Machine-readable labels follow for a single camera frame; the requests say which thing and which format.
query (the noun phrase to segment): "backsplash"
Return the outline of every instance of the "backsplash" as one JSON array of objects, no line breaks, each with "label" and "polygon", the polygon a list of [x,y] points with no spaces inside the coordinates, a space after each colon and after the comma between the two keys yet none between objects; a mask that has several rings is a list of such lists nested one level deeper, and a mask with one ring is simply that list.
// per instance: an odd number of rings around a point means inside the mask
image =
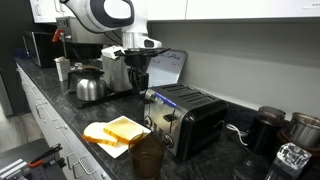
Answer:
[{"label": "backsplash", "polygon": [[320,23],[151,23],[163,47],[185,50],[180,81],[257,110],[320,116]]}]

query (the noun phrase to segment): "cup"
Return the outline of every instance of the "cup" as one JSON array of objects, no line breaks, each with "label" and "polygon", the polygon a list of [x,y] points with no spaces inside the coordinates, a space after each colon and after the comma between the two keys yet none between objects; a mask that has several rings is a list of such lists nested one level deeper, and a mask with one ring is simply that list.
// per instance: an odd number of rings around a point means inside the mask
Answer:
[{"label": "cup", "polygon": [[65,81],[68,79],[68,72],[70,71],[70,60],[64,57],[55,58],[59,81]]},{"label": "cup", "polygon": [[135,136],[129,143],[131,168],[138,179],[159,176],[165,143],[154,133]]},{"label": "cup", "polygon": [[259,155],[272,155],[284,117],[285,113],[279,109],[268,106],[259,108],[248,133],[248,148]]}]

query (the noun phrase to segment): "black countertop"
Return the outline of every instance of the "black countertop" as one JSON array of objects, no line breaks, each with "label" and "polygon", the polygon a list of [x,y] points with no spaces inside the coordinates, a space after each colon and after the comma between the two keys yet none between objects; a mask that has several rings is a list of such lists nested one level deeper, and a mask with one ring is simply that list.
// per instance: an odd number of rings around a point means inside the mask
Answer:
[{"label": "black countertop", "polygon": [[[92,122],[109,122],[122,115],[142,124],[144,108],[142,102],[134,97],[125,97],[84,109],[76,109],[65,98],[67,82],[59,81],[56,68],[42,69],[28,59],[16,59],[16,61],[110,177],[121,180],[135,179],[130,170],[127,152],[113,159],[97,144],[83,141],[81,135]],[[226,121],[238,126],[241,130],[247,130],[255,113],[254,110],[229,103]],[[218,142],[188,161],[178,161],[169,151],[166,151],[159,179],[233,179],[234,168],[241,167],[239,164],[250,156],[239,143],[236,134],[225,129]],[[257,177],[264,177],[265,169],[253,173]]]}]

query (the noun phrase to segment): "microwave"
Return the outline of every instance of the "microwave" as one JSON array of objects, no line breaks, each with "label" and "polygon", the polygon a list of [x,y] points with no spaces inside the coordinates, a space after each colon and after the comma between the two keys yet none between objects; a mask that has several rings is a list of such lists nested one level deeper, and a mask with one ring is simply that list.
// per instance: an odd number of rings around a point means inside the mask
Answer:
[{"label": "microwave", "polygon": [[29,58],[42,68],[55,67],[55,58],[64,56],[62,42],[52,42],[53,34],[24,32],[23,41]]}]

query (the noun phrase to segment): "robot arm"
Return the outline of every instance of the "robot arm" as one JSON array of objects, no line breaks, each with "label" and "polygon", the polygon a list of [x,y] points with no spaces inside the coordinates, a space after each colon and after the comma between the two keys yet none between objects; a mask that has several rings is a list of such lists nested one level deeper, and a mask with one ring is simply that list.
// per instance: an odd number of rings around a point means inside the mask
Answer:
[{"label": "robot arm", "polygon": [[150,39],[146,0],[60,0],[88,31],[104,33],[121,28],[124,50],[156,49],[161,42]]},{"label": "robot arm", "polygon": [[129,80],[135,94],[148,88],[149,75],[144,72],[147,56],[159,52],[150,51],[162,46],[161,42],[148,37],[146,0],[60,0],[73,11],[88,31],[104,33],[121,28],[122,46],[104,49],[111,59],[124,56]]}]

